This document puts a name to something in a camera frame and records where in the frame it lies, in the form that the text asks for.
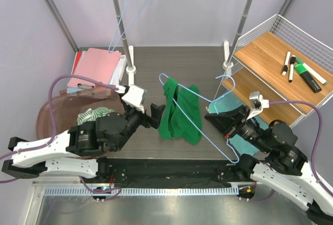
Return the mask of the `green white striped tank top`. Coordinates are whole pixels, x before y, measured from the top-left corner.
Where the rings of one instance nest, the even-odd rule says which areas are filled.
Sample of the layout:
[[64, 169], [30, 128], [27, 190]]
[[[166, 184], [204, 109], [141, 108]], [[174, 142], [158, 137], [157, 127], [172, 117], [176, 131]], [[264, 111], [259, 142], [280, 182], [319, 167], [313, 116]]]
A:
[[76, 119], [77, 125], [82, 125], [88, 121], [95, 121], [97, 118], [107, 116], [110, 113], [115, 112], [114, 109], [107, 107], [98, 107], [95, 109], [89, 108], [86, 112], [78, 114]]

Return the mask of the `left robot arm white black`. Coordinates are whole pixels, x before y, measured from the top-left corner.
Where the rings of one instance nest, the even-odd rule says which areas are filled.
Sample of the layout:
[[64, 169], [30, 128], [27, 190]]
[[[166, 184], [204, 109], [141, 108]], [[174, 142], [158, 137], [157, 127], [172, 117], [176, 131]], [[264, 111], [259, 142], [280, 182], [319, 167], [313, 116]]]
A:
[[111, 170], [101, 156], [120, 151], [139, 126], [157, 129], [165, 105], [151, 104], [150, 108], [148, 115], [127, 106], [123, 114], [112, 112], [37, 141], [12, 137], [8, 144], [11, 158], [3, 162], [2, 172], [15, 179], [70, 175], [107, 182]]

